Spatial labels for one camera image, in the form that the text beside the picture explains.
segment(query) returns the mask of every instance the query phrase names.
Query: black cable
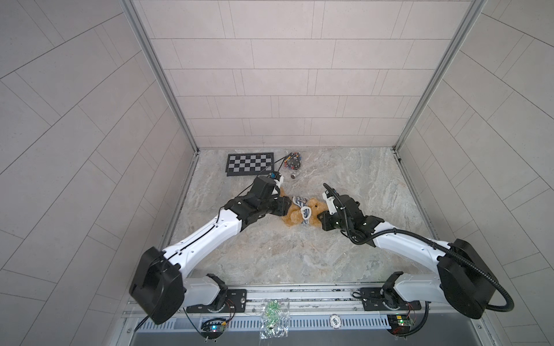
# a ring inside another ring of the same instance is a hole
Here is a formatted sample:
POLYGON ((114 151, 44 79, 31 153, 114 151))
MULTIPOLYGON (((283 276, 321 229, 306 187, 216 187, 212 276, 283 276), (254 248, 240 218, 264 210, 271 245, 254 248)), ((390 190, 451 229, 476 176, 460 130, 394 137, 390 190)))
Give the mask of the black cable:
POLYGON ((191 318, 188 316, 187 308, 184 308, 184 307, 183 307, 183 311, 184 311, 184 314, 187 315, 188 321, 192 324, 192 326, 194 327, 194 329, 198 332, 198 334, 200 334, 200 336, 201 336, 202 338, 204 338, 204 336, 202 335, 202 333, 198 330, 198 328, 196 328, 196 326, 194 325, 194 323, 192 323, 191 318))
POLYGON ((429 302, 425 302, 425 313, 423 314, 423 318, 422 320, 419 322, 419 324, 417 325, 417 327, 415 327, 414 329, 410 330, 409 332, 407 333, 404 333, 404 334, 393 334, 397 337, 409 337, 410 335, 414 335, 416 334, 417 332, 420 331, 421 328, 423 328, 423 325, 425 324, 425 322, 427 322, 427 317, 429 317, 429 302))
POLYGON ((135 327, 135 330, 133 330, 133 332, 135 333, 140 327, 142 327, 142 325, 148 320, 148 316, 146 316, 145 318, 142 319, 142 321, 140 321, 137 326, 135 327))

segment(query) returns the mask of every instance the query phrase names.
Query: marble floor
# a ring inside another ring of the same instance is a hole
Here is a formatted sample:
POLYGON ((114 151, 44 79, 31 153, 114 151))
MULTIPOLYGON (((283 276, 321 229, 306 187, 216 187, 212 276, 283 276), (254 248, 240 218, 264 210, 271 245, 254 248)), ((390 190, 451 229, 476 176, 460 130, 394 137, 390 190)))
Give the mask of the marble floor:
MULTIPOLYGON (((279 159, 291 151, 202 150, 173 242, 204 225, 220 206, 253 181, 253 176, 226 176, 227 154, 274 152, 275 159, 279 159)), ((340 194, 360 202, 366 215, 379 216, 399 228, 429 236, 390 148, 298 151, 302 155, 302 168, 294 180, 290 174, 285 175, 283 188, 287 195, 321 200, 322 184, 328 183, 340 194)), ((429 273, 418 263, 388 250, 354 245, 339 231, 325 232, 305 225, 288 228, 281 218, 267 215, 221 244, 198 264, 191 276, 214 273, 228 285, 379 282, 398 270, 429 273)))

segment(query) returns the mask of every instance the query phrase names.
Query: plastic bag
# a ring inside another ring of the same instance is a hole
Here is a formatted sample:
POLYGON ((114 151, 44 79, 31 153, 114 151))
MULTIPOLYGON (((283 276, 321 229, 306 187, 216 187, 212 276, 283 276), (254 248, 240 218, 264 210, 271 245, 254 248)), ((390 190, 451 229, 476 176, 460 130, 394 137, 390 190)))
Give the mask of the plastic bag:
POLYGON ((289 335, 289 308, 288 299, 271 299, 263 302, 260 339, 285 338, 289 335))

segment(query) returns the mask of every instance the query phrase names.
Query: black and white checkerboard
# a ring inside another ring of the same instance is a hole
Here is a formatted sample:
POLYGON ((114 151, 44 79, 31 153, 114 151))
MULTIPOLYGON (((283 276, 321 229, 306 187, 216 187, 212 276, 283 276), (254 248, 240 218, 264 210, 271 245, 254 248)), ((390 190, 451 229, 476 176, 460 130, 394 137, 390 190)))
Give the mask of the black and white checkerboard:
POLYGON ((275 169, 273 164, 273 153, 249 153, 249 154, 229 154, 225 171, 227 177, 233 175, 258 175, 275 169))

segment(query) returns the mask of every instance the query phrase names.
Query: wire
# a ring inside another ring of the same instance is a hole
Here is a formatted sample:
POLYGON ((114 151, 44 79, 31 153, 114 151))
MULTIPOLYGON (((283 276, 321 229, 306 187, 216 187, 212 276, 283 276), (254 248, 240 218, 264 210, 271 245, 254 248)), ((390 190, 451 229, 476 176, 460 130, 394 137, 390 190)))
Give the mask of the wire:
POLYGON ((421 328, 423 328, 423 326, 425 325, 425 322, 427 322, 427 317, 429 317, 429 302, 425 302, 425 314, 423 314, 423 319, 421 320, 421 322, 419 322, 417 327, 415 327, 414 329, 412 329, 409 332, 404 333, 404 334, 394 334, 394 332, 393 332, 393 334, 398 336, 398 337, 401 337, 401 338, 402 337, 409 337, 410 335, 414 335, 417 332, 419 332, 421 330, 421 328))
POLYGON ((204 336, 202 335, 202 333, 198 330, 198 328, 196 328, 196 326, 194 325, 194 323, 192 323, 191 318, 188 316, 187 308, 183 307, 183 311, 184 311, 184 314, 187 315, 188 321, 192 324, 192 326, 194 327, 194 329, 198 332, 198 334, 200 334, 200 336, 201 336, 202 338, 204 338, 204 336))

